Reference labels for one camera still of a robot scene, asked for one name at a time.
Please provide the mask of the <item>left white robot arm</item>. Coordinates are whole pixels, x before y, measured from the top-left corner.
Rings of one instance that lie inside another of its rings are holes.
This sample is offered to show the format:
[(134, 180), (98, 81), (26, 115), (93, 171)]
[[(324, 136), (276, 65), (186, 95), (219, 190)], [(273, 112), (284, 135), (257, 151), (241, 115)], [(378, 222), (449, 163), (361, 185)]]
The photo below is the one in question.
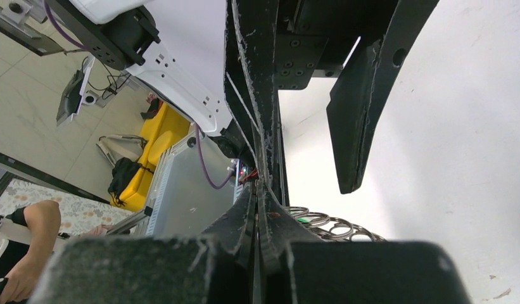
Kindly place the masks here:
[(377, 124), (436, 1), (46, 1), (103, 64), (196, 122), (287, 203), (278, 93), (336, 77), (326, 108), (339, 191), (361, 185)]

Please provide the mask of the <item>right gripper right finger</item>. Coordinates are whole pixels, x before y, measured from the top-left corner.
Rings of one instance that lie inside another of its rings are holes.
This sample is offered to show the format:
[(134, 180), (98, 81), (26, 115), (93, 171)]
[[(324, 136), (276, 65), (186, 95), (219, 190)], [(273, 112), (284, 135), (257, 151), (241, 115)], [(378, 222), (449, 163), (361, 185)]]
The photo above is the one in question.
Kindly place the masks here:
[(421, 241), (329, 242), (257, 191), (265, 303), (469, 303), (446, 252)]

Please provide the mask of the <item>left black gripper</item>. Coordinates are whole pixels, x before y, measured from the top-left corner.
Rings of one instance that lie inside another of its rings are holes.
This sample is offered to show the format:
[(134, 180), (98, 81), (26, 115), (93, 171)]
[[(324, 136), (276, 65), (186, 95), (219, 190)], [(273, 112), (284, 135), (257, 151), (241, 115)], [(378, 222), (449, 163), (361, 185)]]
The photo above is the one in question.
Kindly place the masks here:
[(277, 88), (302, 90), (313, 77), (339, 76), (327, 121), (339, 191), (356, 191), (393, 84), (437, 4), (227, 2), (224, 91), (233, 121), (225, 136), (280, 205), (289, 199)]

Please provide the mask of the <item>person forearm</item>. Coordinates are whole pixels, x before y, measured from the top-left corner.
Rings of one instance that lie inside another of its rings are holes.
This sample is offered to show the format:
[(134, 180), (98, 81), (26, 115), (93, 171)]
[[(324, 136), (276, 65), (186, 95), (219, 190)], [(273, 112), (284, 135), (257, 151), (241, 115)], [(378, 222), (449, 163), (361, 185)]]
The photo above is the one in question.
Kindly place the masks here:
[(0, 294), (0, 303), (25, 303), (53, 254), (61, 225), (59, 204), (40, 201), (19, 208), (6, 218), (25, 226), (30, 232), (30, 242), (10, 243), (1, 257), (0, 278), (6, 278), (7, 283)]

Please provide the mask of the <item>metal disc with key rings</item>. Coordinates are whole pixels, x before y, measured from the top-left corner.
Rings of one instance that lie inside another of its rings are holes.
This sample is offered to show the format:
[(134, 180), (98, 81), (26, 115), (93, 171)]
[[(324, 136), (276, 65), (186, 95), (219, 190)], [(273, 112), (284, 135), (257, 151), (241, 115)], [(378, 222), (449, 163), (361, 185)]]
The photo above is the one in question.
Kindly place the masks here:
[(330, 242), (371, 241), (386, 242), (386, 239), (365, 227), (354, 224), (339, 217), (332, 217), (326, 213), (312, 212), (302, 206), (286, 206), (284, 209), (297, 221), (297, 218), (306, 218), (310, 222), (303, 224), (304, 228)]

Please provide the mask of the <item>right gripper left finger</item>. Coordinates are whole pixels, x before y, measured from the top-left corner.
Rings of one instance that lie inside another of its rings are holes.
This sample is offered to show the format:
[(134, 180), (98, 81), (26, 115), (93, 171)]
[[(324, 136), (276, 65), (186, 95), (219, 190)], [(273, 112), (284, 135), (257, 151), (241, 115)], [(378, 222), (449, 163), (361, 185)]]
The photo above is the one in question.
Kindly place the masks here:
[(246, 303), (238, 261), (254, 186), (197, 236), (83, 237), (48, 263), (31, 303)]

